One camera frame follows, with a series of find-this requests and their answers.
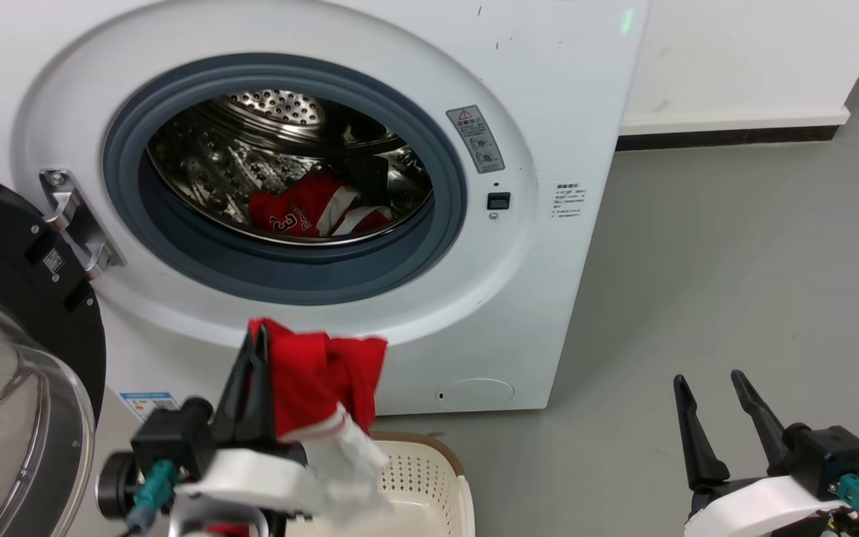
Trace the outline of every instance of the white cloth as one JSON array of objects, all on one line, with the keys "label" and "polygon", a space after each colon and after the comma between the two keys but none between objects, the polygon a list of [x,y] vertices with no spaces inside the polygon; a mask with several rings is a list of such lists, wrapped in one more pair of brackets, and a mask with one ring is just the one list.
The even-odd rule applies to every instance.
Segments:
[{"label": "white cloth", "polygon": [[280,440],[303,445],[307,466],[324,490],[321,516],[335,526],[392,510],[379,487],[389,458],[349,417],[344,405],[338,404],[337,412],[320,424],[291,431]]}]

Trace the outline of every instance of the white laundry basket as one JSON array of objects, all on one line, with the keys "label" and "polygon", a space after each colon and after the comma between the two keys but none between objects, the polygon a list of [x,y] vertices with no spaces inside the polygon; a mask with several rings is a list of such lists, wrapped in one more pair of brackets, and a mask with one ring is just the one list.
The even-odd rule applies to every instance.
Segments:
[{"label": "white laundry basket", "polygon": [[373,433],[391,463],[380,483],[393,513],[348,530],[325,520],[287,524],[287,537],[475,537],[473,496],[459,459],[442,442],[409,433]]}]

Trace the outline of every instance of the metal hinge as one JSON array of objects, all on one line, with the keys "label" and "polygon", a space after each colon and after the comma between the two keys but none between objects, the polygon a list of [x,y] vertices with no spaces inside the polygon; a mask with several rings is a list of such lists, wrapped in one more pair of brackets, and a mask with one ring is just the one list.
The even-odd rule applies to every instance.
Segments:
[{"label": "metal hinge", "polygon": [[38,172],[38,181],[52,210],[52,214],[45,217],[45,223],[71,245],[90,280],[98,278],[109,266],[125,265],[112,240],[82,200],[71,171],[44,169]]}]

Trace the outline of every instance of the washing machine door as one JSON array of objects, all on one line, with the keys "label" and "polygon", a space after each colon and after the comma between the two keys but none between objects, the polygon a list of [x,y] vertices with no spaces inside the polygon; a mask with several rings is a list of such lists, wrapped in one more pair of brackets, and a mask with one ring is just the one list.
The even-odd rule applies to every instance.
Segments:
[{"label": "washing machine door", "polygon": [[0,186],[0,536],[68,530],[104,375],[98,302],[75,252]]}]

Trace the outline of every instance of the white washing machine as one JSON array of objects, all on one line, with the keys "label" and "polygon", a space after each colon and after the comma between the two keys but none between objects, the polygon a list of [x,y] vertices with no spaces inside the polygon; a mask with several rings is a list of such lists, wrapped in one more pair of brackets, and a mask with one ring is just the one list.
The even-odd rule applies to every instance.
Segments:
[{"label": "white washing machine", "polygon": [[[215,400],[257,316],[388,339],[381,414],[544,407],[647,9],[0,1],[0,306],[95,407]],[[255,221],[311,172],[330,232]]]}]

